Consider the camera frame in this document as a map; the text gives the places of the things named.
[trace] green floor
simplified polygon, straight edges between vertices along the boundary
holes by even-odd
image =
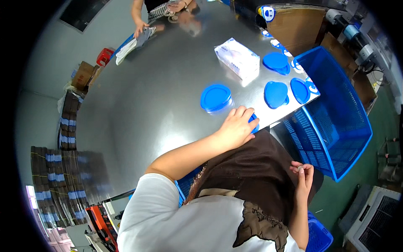
[[[374,135],[368,147],[340,182],[336,183],[325,176],[320,191],[309,206],[309,210],[331,231],[334,237],[334,242],[328,251],[341,247],[343,234],[337,226],[337,219],[348,205],[356,185],[377,184],[376,152],[385,137],[398,137],[399,117],[392,101],[390,90],[387,87],[381,87],[378,91],[378,99],[369,114]]]

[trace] metal table surface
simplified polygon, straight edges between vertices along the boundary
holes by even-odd
[[[260,64],[259,76],[245,85],[220,64],[214,46],[233,37],[262,58],[280,52],[271,39],[249,21],[236,19],[220,2],[197,1],[195,17],[202,31],[192,37],[166,19],[164,31],[131,52],[119,66],[109,62],[90,89],[77,116],[80,172],[90,204],[124,194],[137,186],[147,166],[158,156],[208,136],[219,129],[231,108],[253,107],[260,129],[297,110],[289,87],[294,77],[307,74],[291,69],[287,76]],[[202,91],[213,81],[230,88],[233,102],[218,114],[200,107]],[[290,102],[276,110],[263,98],[268,81],[288,85]],[[311,94],[310,101],[317,95]]]

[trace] hand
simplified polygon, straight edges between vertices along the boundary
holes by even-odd
[[[168,4],[168,8],[173,12],[179,12],[185,7],[184,1]]]
[[[314,167],[310,164],[291,161],[290,170],[292,170],[294,174],[298,174],[298,186],[295,189],[295,201],[297,204],[306,205],[309,192],[311,191],[312,181],[314,179]]]
[[[133,37],[137,39],[140,36],[140,33],[143,32],[143,28],[149,27],[150,25],[141,19],[139,21],[135,22],[135,24],[136,24],[136,30],[134,30]]]
[[[258,125],[259,118],[248,123],[254,112],[253,108],[246,109],[245,106],[230,111],[221,128],[214,133],[224,151],[236,149],[255,138],[251,132]]]

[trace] red stool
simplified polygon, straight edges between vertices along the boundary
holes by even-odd
[[[101,53],[97,57],[97,64],[100,66],[106,66],[106,64],[110,60],[110,56],[114,53],[114,51],[109,50],[108,48],[102,49]]]

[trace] tissue box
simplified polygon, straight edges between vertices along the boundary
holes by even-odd
[[[260,57],[230,38],[214,48],[217,58],[232,69],[242,80],[259,71]]]

